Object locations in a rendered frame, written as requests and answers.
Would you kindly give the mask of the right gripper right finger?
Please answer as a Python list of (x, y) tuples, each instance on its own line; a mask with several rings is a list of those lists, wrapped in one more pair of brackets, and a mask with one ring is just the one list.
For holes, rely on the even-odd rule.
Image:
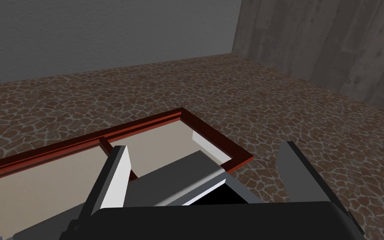
[(348, 213), (337, 195), (293, 141), (282, 141), (276, 158), (278, 174), (291, 202), (334, 203)]

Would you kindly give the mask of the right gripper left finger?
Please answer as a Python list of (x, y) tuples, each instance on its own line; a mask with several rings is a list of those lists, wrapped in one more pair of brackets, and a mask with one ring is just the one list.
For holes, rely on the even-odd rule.
[(84, 221), (104, 208), (122, 208), (130, 177), (131, 162), (125, 145), (117, 145), (105, 161), (80, 212)]

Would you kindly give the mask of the grey box with dark opening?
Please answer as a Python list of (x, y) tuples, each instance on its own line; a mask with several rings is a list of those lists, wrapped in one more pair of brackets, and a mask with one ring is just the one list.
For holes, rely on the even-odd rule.
[[(261, 203), (202, 151), (128, 181), (123, 207)], [(84, 203), (14, 234), (9, 240), (61, 240), (74, 228)]]

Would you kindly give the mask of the red-brown framed beige cabinet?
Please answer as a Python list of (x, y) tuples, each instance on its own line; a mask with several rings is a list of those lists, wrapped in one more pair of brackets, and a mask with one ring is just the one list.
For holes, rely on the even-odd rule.
[[(0, 160), (0, 240), (84, 203), (113, 148), (125, 145), (138, 179), (202, 151), (228, 174), (253, 156), (185, 108), (106, 128)], [(116, 219), (115, 240), (151, 240), (174, 219), (145, 207)]]

